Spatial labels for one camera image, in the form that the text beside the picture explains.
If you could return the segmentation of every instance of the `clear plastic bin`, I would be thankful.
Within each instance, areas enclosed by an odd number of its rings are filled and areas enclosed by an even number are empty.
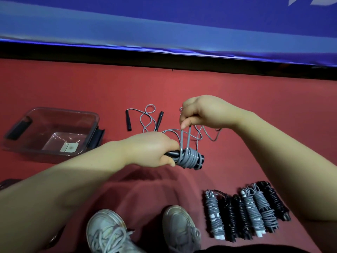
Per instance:
[[[77,156],[101,144],[104,130],[91,112],[38,107],[27,112],[4,136],[4,150],[63,157]]]

